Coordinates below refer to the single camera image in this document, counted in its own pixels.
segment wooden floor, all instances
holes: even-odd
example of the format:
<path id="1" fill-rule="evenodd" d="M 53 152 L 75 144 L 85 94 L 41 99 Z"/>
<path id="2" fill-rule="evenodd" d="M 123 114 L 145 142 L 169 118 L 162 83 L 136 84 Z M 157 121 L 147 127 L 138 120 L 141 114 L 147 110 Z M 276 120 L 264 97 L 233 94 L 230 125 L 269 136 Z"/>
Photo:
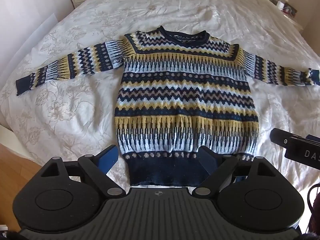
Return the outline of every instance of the wooden floor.
<path id="1" fill-rule="evenodd" d="M 38 164 L 18 157 L 0 144 L 0 225 L 7 225 L 9 230 L 20 230 L 12 212 L 12 202 L 39 169 Z"/>

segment white duvet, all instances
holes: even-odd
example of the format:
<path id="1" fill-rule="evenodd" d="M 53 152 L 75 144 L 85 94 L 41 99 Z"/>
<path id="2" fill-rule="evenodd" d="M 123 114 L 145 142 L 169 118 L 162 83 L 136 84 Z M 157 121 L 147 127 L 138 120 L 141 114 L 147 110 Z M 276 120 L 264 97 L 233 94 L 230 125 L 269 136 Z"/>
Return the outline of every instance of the white duvet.
<path id="1" fill-rule="evenodd" d="M 53 156 L 76 160 L 117 143 L 113 118 L 123 70 L 46 83 L 19 97 L 15 80 L 70 52 L 159 25 L 191 34 L 206 30 L 297 70 L 320 68 L 319 57 L 268 0 L 88 0 L 32 49 L 0 93 L 1 112 L 36 162 L 44 164 Z M 320 136 L 320 87 L 281 87 L 252 79 L 249 84 L 260 123 L 256 155 L 266 157 L 298 190 L 315 183 L 319 172 L 285 159 L 269 133 L 277 127 Z M 128 186 L 121 158 L 108 175 Z"/>

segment wall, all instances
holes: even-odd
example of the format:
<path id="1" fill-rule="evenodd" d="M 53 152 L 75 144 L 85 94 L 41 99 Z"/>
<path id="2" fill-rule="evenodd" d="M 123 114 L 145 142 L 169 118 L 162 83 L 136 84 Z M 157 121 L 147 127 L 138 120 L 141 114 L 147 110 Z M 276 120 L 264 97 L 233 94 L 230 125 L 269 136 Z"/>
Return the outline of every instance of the wall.
<path id="1" fill-rule="evenodd" d="M 320 56 L 320 2 L 314 10 L 314 14 L 307 24 L 306 28 L 303 30 L 302 36 L 310 47 Z"/>
<path id="2" fill-rule="evenodd" d="M 0 0 L 0 89 L 23 57 L 72 10 L 70 0 Z"/>

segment black plastic device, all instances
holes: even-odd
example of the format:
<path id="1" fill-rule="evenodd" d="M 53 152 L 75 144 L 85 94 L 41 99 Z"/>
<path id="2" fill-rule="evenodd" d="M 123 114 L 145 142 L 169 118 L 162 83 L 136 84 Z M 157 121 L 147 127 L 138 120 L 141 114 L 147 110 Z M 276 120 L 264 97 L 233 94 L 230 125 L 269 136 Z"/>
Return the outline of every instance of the black plastic device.
<path id="1" fill-rule="evenodd" d="M 195 188 L 131 188 L 98 168 L 97 156 L 54 157 L 23 187 L 13 212 L 29 240 L 293 240 L 304 211 L 295 188 L 263 157 L 214 157 L 217 169 Z M 79 176 L 81 182 L 69 176 Z M 247 176 L 234 182 L 236 177 Z"/>
<path id="2" fill-rule="evenodd" d="M 273 128 L 270 140 L 286 149 L 284 157 L 320 170 L 320 138 L 308 135 L 303 138 L 287 131 Z"/>

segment patterned knit sweater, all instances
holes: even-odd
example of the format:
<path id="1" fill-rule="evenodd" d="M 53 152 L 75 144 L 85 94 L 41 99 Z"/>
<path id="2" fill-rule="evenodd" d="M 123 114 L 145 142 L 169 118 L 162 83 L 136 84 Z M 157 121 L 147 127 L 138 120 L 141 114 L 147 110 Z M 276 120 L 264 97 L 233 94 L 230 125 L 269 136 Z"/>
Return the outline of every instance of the patterned knit sweater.
<path id="1" fill-rule="evenodd" d="M 131 185 L 197 186 L 208 176 L 197 160 L 202 145 L 251 156 L 259 124 L 247 76 L 319 85 L 318 70 L 279 66 L 206 31 L 188 35 L 161 26 L 68 54 L 17 80 L 18 95 L 51 80 L 121 66 L 115 129 Z"/>

